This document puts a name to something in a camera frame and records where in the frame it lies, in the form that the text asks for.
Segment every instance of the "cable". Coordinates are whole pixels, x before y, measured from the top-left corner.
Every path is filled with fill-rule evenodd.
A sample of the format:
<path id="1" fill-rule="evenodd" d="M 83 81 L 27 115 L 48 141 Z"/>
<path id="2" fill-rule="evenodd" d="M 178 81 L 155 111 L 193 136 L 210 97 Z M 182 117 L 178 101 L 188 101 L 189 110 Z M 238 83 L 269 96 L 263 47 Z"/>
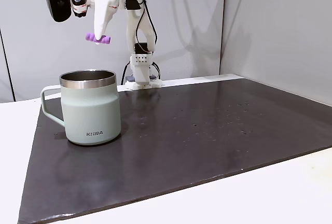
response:
<path id="1" fill-rule="evenodd" d="M 136 27 L 136 40 L 137 40 L 137 43 L 139 44 L 140 48 L 141 48 L 143 51 L 145 51 L 145 52 L 148 53 L 148 54 L 151 54 L 151 52 L 149 52 L 149 51 L 143 49 L 143 47 L 141 46 L 141 43 L 140 43 L 140 41 L 139 41 L 139 38 L 138 38 L 138 36 L 137 36 L 137 32 L 139 31 L 139 27 L 140 27 L 141 21 L 142 21 L 142 19 L 143 19 L 143 17 L 144 17 L 144 14 L 145 14 L 145 9 L 143 9 L 143 13 L 142 13 L 141 18 L 140 18 L 140 20 L 139 20 L 139 23 L 137 24 L 137 27 Z"/>
<path id="2" fill-rule="evenodd" d="M 146 13 L 147 13 L 147 15 L 148 15 L 148 17 L 149 17 L 149 20 L 150 20 L 150 23 L 151 23 L 152 29 L 154 29 L 154 32 L 155 32 L 155 37 L 156 37 L 155 44 L 156 44 L 156 43 L 157 43 L 157 40 L 158 40 L 158 35 L 157 35 L 157 32 L 156 32 L 155 26 L 154 26 L 154 24 L 152 23 L 151 16 L 150 16 L 150 13 L 149 13 L 149 9 L 147 8 L 147 5 L 146 5 L 146 0 L 143 0 L 143 3 L 144 3 L 144 6 L 145 6 L 145 9 L 146 9 Z"/>
<path id="3" fill-rule="evenodd" d="M 121 85 L 123 85 L 123 81 L 124 81 L 124 79 L 125 79 L 125 75 L 126 75 L 127 67 L 128 67 L 129 64 L 130 64 L 130 62 L 128 62 L 128 63 L 126 64 L 126 66 L 124 67 L 123 74 L 122 74 Z"/>
<path id="4" fill-rule="evenodd" d="M 158 71 L 158 77 L 159 77 L 159 80 L 160 80 L 160 68 L 159 66 L 155 63 L 155 62 L 152 62 L 152 65 L 156 68 L 156 70 Z"/>

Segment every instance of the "kira logo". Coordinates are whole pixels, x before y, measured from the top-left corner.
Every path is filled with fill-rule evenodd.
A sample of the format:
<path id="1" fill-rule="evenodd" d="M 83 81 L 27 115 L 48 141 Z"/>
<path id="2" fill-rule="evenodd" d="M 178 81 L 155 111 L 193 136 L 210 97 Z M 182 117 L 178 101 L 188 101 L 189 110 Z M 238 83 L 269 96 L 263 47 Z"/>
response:
<path id="1" fill-rule="evenodd" d="M 100 134 L 103 134 L 103 132 L 87 132 L 87 136 L 97 136 L 97 135 L 100 135 Z"/>

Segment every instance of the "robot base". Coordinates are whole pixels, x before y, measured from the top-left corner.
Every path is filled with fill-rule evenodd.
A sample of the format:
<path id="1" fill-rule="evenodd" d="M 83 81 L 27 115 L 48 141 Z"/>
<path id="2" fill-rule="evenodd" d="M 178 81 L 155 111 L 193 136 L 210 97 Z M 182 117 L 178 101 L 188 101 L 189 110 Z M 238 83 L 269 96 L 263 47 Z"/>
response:
<path id="1" fill-rule="evenodd" d="M 136 82 L 126 82 L 126 88 L 130 90 L 148 89 L 148 88 L 161 88 L 162 80 L 152 80 L 149 85 L 139 85 Z"/>

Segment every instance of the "stainless steel mug rim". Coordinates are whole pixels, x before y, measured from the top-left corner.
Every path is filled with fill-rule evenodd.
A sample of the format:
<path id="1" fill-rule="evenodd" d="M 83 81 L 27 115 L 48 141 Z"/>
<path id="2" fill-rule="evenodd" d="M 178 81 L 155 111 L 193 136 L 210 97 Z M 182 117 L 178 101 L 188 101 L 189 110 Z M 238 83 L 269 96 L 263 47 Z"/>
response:
<path id="1" fill-rule="evenodd" d="M 65 88 L 101 88 L 114 83 L 116 83 L 116 74 L 107 70 L 89 69 L 73 71 L 60 76 L 60 85 Z"/>

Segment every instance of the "white table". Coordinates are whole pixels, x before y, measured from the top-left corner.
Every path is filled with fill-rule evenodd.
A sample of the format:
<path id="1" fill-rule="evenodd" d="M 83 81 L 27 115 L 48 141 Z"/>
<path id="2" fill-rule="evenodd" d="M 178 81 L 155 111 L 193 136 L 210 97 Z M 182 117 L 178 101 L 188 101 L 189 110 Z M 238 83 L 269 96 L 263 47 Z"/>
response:
<path id="1" fill-rule="evenodd" d="M 236 75 L 165 81 L 177 86 Z M 60 94 L 48 98 L 60 97 Z M 0 104 L 0 222 L 17 223 L 40 99 Z M 332 149 L 61 224 L 332 223 Z"/>

